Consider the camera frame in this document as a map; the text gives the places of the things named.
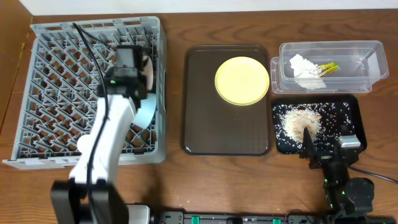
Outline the yellow plate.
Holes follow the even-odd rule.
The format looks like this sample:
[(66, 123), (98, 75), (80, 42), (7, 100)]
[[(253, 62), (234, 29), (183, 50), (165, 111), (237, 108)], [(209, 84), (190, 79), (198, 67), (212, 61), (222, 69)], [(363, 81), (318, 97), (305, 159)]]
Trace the yellow plate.
[(265, 97), (270, 85), (268, 71), (251, 57), (233, 57), (215, 73), (215, 88), (232, 105), (249, 106)]

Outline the green foil wrapper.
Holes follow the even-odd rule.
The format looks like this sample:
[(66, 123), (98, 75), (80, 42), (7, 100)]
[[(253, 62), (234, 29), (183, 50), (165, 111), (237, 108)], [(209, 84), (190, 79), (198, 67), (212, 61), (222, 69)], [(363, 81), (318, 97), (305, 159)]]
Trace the green foil wrapper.
[(331, 72), (339, 70), (340, 67), (335, 62), (330, 62), (328, 64), (319, 65), (317, 67), (317, 73), (319, 77), (323, 77)]

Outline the light blue bowl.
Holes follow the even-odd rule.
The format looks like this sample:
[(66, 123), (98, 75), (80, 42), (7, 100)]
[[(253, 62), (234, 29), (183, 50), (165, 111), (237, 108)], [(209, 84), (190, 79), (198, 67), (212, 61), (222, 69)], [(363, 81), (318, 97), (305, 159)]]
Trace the light blue bowl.
[(133, 124), (146, 129), (154, 116), (157, 104), (157, 96), (154, 93), (148, 93), (147, 98), (141, 100), (141, 107), (137, 110)]

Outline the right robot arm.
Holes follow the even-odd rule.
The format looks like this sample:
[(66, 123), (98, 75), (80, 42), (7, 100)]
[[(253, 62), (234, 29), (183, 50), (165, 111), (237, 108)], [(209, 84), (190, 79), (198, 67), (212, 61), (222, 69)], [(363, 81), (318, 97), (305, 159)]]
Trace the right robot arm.
[(374, 184), (370, 179), (349, 176), (349, 166), (359, 160), (363, 145), (355, 135), (340, 136), (330, 151), (315, 148), (308, 128), (303, 130), (301, 159), (309, 159), (310, 169), (321, 169), (323, 188), (331, 212), (321, 223), (367, 223), (373, 211)]

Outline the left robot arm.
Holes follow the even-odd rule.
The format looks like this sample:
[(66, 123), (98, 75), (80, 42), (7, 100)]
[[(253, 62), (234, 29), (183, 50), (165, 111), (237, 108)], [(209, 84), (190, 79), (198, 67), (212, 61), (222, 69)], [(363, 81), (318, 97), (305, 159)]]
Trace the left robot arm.
[(154, 117), (153, 84), (146, 50), (138, 45), (117, 46), (116, 64), (98, 86), (93, 127), (78, 139), (78, 164), (68, 181), (54, 182), (50, 191), (59, 223), (129, 222), (129, 209), (114, 182), (130, 127), (146, 129)]

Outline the white napkin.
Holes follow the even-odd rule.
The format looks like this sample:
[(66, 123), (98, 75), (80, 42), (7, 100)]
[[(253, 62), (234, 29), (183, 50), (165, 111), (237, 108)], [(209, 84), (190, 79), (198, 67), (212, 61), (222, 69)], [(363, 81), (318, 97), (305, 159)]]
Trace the white napkin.
[(296, 54), (290, 59), (290, 67), (294, 71), (294, 78), (302, 88), (316, 90), (325, 88), (323, 80), (317, 75), (315, 69), (318, 65)]

